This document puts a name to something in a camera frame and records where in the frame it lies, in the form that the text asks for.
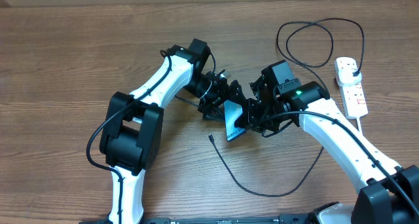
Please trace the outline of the Samsung Galaxy smartphone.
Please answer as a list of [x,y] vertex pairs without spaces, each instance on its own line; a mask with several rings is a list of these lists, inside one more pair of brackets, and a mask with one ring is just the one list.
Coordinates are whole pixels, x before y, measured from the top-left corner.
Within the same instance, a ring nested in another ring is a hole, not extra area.
[[224,102],[225,129],[227,141],[233,141],[246,133],[246,129],[236,126],[236,120],[242,115],[242,106],[230,100]]

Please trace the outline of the white charger plug adapter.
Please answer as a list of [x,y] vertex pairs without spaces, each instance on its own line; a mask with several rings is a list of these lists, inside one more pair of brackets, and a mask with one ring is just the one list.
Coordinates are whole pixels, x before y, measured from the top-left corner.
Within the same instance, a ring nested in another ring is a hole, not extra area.
[[351,86],[361,82],[362,74],[352,69],[338,69],[336,79],[337,84],[341,87]]

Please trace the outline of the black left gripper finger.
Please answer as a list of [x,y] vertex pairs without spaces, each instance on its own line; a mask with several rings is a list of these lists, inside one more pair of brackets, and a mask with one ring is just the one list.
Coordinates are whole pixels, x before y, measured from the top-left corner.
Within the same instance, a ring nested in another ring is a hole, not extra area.
[[237,80],[232,81],[230,84],[228,100],[238,105],[244,105],[246,103],[246,97],[242,92],[242,86]]
[[207,121],[225,122],[225,115],[218,107],[209,107],[205,109],[202,118]]

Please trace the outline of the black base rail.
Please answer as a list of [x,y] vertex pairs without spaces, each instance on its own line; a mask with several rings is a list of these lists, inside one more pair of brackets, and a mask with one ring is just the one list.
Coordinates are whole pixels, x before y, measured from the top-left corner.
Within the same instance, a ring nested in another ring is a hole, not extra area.
[[220,217],[170,219],[168,217],[142,218],[142,224],[306,224],[312,223],[307,214],[281,214],[276,217]]

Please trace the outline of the white power strip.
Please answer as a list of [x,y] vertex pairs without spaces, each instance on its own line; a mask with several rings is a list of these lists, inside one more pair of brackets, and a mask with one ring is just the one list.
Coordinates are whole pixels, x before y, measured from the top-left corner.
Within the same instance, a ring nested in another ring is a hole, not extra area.
[[[337,58],[334,66],[336,75],[338,69],[358,70],[356,61],[349,57]],[[367,102],[361,82],[351,86],[339,86],[339,89],[347,119],[359,119],[368,113]]]

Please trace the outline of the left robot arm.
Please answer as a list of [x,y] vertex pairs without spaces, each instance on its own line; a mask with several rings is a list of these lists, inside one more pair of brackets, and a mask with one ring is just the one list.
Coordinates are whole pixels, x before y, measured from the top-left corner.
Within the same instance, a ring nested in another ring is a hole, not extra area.
[[113,204],[105,223],[142,223],[146,171],[160,147],[164,110],[185,89],[200,100],[198,110],[208,120],[225,120],[218,107],[241,94],[225,71],[202,70],[212,55],[206,42],[193,39],[188,48],[174,45],[160,51],[164,61],[156,73],[129,94],[116,92],[107,110],[100,140],[113,179]]

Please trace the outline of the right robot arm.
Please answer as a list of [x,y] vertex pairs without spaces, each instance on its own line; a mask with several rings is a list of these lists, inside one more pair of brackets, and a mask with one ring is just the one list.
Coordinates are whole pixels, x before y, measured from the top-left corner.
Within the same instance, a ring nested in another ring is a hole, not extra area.
[[417,223],[418,167],[403,168],[380,152],[340,112],[315,81],[301,84],[285,61],[266,67],[246,98],[237,81],[230,101],[241,108],[227,116],[238,128],[265,133],[292,122],[315,138],[349,177],[353,206],[332,202],[311,211],[305,223]]

